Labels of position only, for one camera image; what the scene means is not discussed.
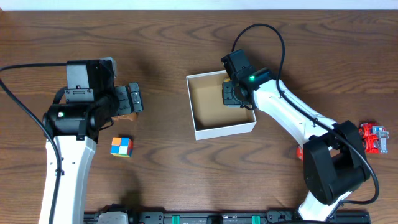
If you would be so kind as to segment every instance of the rubik's cube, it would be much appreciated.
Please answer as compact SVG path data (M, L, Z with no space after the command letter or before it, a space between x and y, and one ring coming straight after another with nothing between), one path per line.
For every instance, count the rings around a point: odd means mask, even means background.
M129 138L113 138L111 154L114 156L131 157L132 140Z

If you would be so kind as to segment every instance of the green tape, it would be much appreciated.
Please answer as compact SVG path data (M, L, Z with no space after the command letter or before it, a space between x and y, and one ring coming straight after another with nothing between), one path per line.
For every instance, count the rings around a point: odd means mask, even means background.
M179 215L172 216L172 224L180 224L180 216Z
M259 215L253 215L251 219L253 224L261 224L261 217Z

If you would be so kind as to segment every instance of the brown tabletop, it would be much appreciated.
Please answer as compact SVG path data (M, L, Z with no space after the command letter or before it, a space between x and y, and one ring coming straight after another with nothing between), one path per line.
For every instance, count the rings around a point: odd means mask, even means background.
M282 79L313 109L337 122L375 120L390 131L388 154L368 155L380 181L366 206L374 223L398 213L397 11L80 11L0 12L0 65L113 57L116 85L140 84L138 120L101 131L86 211L112 203L167 211L297 208L307 195L297 143L256 111L251 133L196 141L187 75L222 70L220 58L246 26L265 22L286 43ZM237 48L253 64L277 70L280 43L265 28ZM38 117L67 84L65 68L2 72L8 87ZM36 223L43 197L45 138L0 91L0 222ZM132 158L112 156L112 137L134 136ZM373 196L371 180L349 198Z

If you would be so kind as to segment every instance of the orange cube face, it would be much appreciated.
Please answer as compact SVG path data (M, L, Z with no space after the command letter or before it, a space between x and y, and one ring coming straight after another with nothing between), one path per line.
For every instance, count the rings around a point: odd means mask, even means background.
M112 138L112 146L120 146L122 138Z

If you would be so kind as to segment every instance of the table surface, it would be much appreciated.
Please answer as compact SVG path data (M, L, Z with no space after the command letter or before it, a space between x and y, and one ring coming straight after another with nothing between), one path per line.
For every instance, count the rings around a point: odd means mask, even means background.
M116 85L138 82L138 120L100 132L86 211L112 203L167 211L297 208L307 195L297 143L256 111L251 133L196 141L187 75L222 70L221 57L246 26L269 23L286 43L282 79L316 111L341 123L375 120L390 131L388 154L368 155L380 181L374 223L398 212L397 11L80 11L0 12L1 65L113 57ZM242 36L257 68L277 70L280 43L262 27ZM65 86L65 68L6 71L2 80L38 117ZM0 91L0 222L35 223L45 183L45 139ZM133 136L132 158L109 153L115 136ZM373 196L372 181L349 198Z

